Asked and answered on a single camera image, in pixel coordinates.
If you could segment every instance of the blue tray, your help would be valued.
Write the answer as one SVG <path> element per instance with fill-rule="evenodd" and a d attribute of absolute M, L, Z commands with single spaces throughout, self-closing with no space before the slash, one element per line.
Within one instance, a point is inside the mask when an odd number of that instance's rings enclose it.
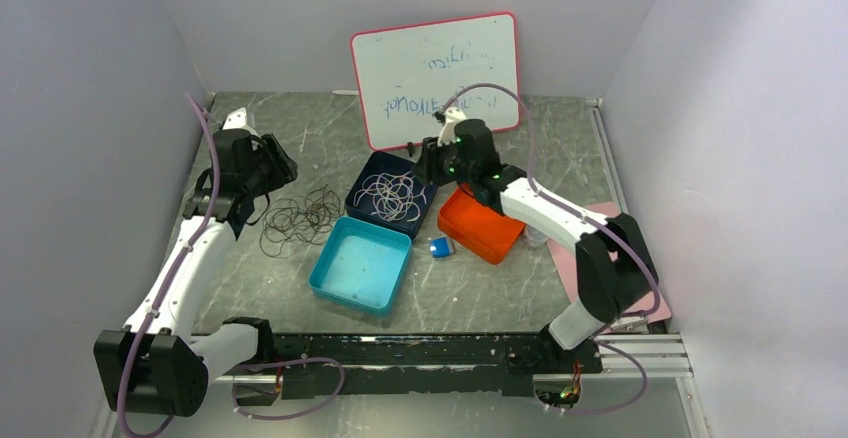
<path fill-rule="evenodd" d="M 409 236 L 343 216 L 309 275 L 316 295 L 386 316 L 406 271 Z"/>
<path fill-rule="evenodd" d="M 371 153 L 371 156 L 359 173 L 359 177 L 353 183 L 350 193 L 345 198 L 345 210 L 348 216 L 403 233 L 414 240 L 415 236 L 418 235 L 418 230 L 421 229 L 421 224 L 424 222 L 424 217 L 427 216 L 427 211 L 430 209 L 433 199 L 436 197 L 436 190 L 439 188 L 436 185 L 424 186 L 423 183 L 417 179 L 415 180 L 415 184 L 412 186 L 412 192 L 417 195 L 423 189 L 424 198 L 415 198 L 415 203 L 421 209 L 421 216 L 413 222 L 406 221 L 405 219 L 400 221 L 386 221 L 377 215 L 372 215 L 371 213 L 374 212 L 374 203 L 370 197 L 363 197 L 359 200 L 359 206 L 353 206 L 353 199 L 356 196 L 356 192 L 362 189 L 362 184 L 369 176 L 379 175 L 380 173 L 402 175 L 412 171 L 413 165 L 415 163 L 384 151 Z"/>

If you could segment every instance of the robotic arm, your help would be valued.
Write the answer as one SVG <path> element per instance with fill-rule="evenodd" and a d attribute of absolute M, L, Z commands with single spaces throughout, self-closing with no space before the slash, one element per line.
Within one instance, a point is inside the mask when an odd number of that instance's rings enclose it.
<path fill-rule="evenodd" d="M 526 173 L 501 163 L 492 132 L 483 120 L 468 119 L 451 107 L 444 115 L 438 137 L 425 138 L 415 175 L 425 184 L 465 184 L 474 198 L 496 212 L 540 230 L 566 247 L 577 260 L 579 298 L 546 326 L 542 333 L 562 350 L 572 350 L 612 324 L 645 294 L 650 286 L 633 260 L 608 237 L 587 223 L 591 217 L 624 240 L 656 276 L 639 226 L 627 214 L 614 218 L 586 210 L 537 186 L 565 207 L 539 196 Z M 578 210 L 580 217 L 564 208 Z"/>
<path fill-rule="evenodd" d="M 273 135 L 259 136 L 252 116 L 241 108 L 231 113 L 213 135 L 220 165 L 219 194 L 199 239 L 179 266 L 165 299 L 146 330 L 134 363 L 126 363 L 130 344 L 153 310 L 169 270 L 189 237 L 202 226 L 210 202 L 207 181 L 211 169 L 197 180 L 183 210 L 183 222 L 173 252 L 153 288 L 121 331 L 103 331 L 94 355 L 106 398 L 117 408 L 121 373 L 132 366 L 126 409 L 132 412 L 191 416 L 200 407 L 208 384 L 244 362 L 266 363 L 275 357 L 267 320 L 233 318 L 214 334 L 192 342 L 191 328 L 200 300 L 221 260 L 249 225 L 257 197 L 297 178 L 297 163 Z"/>

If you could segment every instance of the light blue plastic tray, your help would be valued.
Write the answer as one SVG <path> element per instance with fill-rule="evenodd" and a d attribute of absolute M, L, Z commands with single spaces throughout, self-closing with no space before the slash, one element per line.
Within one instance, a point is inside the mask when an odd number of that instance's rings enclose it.
<path fill-rule="evenodd" d="M 343 216 L 309 275 L 316 295 L 368 313 L 392 310 L 412 240 L 381 226 Z"/>

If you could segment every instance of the tangled black wire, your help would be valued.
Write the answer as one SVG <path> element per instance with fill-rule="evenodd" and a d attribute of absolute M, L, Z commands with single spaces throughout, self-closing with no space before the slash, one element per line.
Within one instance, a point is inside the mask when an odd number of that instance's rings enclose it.
<path fill-rule="evenodd" d="M 305 196 L 280 198 L 268 207 L 262 222 L 259 248 L 271 258 L 283 254 L 287 243 L 323 245 L 326 235 L 342 215 L 342 200 L 327 185 Z"/>

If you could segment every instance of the gray marble tabletop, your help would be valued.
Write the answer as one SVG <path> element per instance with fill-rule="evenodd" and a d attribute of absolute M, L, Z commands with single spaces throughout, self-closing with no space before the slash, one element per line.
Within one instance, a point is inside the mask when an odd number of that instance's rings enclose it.
<path fill-rule="evenodd" d="M 609 201 L 601 150 L 584 100 L 527 97 L 533 110 L 541 184 L 580 205 Z M 304 195 L 327 185 L 344 200 L 372 150 L 365 138 L 358 98 L 330 93 L 219 93 L 212 115 L 219 123 L 246 106 L 260 134 L 273 133 L 299 164 L 299 178 L 272 199 Z M 526 124 L 495 135 L 505 162 L 526 167 Z M 209 166 L 202 142 L 186 186 Z M 384 318 L 318 298 L 307 283 L 321 246 L 291 244 L 285 258 L 259 248 L 261 226 L 245 228 L 224 258 L 200 306 L 196 333 L 212 333 L 223 320 L 254 316 L 275 332 L 421 333 L 537 331 L 568 304 L 547 247 L 519 240 L 506 259 L 490 265 L 461 246 L 434 260 L 427 238 L 441 236 L 439 208 L 454 191 L 438 191 L 425 218 L 391 314 Z M 264 202 L 257 201 L 263 208 Z"/>

